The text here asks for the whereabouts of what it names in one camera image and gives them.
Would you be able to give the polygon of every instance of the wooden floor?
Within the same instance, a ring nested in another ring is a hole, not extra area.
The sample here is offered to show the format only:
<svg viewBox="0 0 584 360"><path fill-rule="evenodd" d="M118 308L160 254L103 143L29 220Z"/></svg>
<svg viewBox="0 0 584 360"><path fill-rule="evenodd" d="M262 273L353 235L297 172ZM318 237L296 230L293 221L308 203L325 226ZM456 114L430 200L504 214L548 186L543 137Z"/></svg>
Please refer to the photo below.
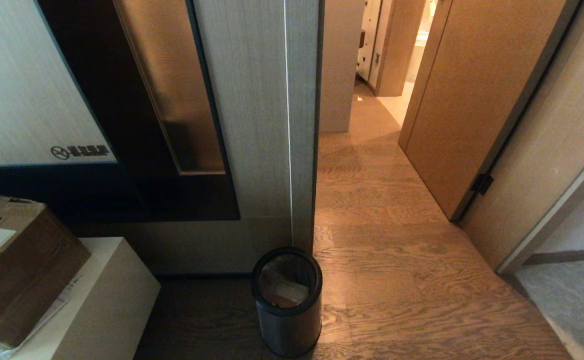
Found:
<svg viewBox="0 0 584 360"><path fill-rule="evenodd" d="M319 139L315 251L322 333L303 358L568 359L540 312L450 224L358 84L350 132ZM172 280L136 359L275 359L249 281Z"/></svg>

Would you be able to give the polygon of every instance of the door hinge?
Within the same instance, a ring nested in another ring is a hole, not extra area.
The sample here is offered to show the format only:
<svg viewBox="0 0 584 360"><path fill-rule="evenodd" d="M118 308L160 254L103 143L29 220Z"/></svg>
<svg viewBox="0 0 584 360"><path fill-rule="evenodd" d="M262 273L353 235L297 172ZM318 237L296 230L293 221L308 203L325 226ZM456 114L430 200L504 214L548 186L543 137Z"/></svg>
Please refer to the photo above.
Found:
<svg viewBox="0 0 584 360"><path fill-rule="evenodd" d="M474 184L470 191L478 192L481 195L485 195L485 193L490 188L491 183L494 181L494 178L490 176L490 174L481 173L476 177Z"/></svg>

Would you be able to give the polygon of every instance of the black trash can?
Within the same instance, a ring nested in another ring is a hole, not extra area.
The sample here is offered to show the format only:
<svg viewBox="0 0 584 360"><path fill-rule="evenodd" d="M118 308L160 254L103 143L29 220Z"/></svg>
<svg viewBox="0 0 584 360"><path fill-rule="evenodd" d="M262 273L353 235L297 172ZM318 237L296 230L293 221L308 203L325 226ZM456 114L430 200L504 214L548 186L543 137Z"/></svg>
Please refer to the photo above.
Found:
<svg viewBox="0 0 584 360"><path fill-rule="evenodd" d="M269 251L252 273L260 333L273 353L293 358L307 353L321 333L322 273L299 248Z"/></svg>

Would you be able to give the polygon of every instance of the open door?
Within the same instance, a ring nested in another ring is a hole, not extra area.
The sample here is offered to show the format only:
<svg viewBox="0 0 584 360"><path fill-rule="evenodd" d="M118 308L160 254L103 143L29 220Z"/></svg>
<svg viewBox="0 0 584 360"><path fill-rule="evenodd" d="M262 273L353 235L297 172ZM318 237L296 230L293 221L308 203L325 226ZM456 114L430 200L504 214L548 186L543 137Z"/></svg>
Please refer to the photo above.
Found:
<svg viewBox="0 0 584 360"><path fill-rule="evenodd" d="M444 23L442 36L427 43L423 59L430 64L421 65L399 144L455 220L522 113L578 0L445 2L433 23L433 30Z"/></svg>

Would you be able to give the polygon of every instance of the gray floor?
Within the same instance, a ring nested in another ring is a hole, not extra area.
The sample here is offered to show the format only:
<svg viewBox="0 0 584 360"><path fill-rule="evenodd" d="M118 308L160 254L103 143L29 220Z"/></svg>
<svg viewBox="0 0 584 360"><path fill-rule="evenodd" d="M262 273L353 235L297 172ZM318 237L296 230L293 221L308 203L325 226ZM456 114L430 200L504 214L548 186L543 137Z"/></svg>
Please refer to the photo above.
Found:
<svg viewBox="0 0 584 360"><path fill-rule="evenodd" d="M543 315L584 348L584 261L526 266L516 277Z"/></svg>

